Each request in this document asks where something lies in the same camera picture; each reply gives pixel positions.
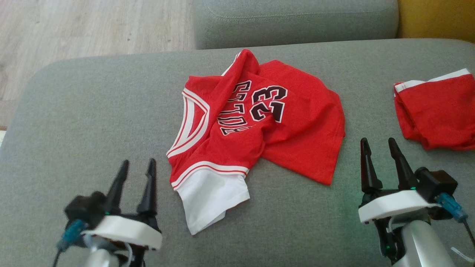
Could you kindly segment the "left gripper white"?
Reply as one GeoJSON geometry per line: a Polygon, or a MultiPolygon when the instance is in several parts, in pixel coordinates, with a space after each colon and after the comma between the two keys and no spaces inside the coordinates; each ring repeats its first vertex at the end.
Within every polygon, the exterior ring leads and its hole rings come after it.
{"type": "MultiPolygon", "coordinates": [[[[131,245],[145,247],[148,250],[160,250],[162,247],[162,234],[146,223],[124,218],[120,215],[120,202],[124,183],[129,169],[129,161],[126,159],[115,176],[106,196],[104,212],[106,215],[92,230],[82,231],[82,236],[97,236],[112,241],[119,241],[131,245]]],[[[146,215],[157,214],[157,170],[156,160],[149,160],[146,172],[147,183],[141,202],[137,206],[137,213],[146,215]]]]}

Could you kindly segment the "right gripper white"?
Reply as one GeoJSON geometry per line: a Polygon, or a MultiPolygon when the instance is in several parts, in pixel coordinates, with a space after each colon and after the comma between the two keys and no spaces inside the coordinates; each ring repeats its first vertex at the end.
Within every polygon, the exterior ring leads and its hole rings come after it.
{"type": "MultiPolygon", "coordinates": [[[[390,154],[394,159],[398,189],[404,190],[386,196],[378,197],[358,209],[358,216],[361,223],[370,222],[374,219],[382,219],[418,211],[423,208],[441,207],[437,203],[427,202],[415,189],[418,181],[407,162],[404,154],[400,150],[394,138],[388,139],[390,154]]],[[[364,193],[375,193],[382,189],[382,182],[378,179],[373,161],[371,160],[371,150],[367,138],[361,139],[361,190],[364,193]]]]}

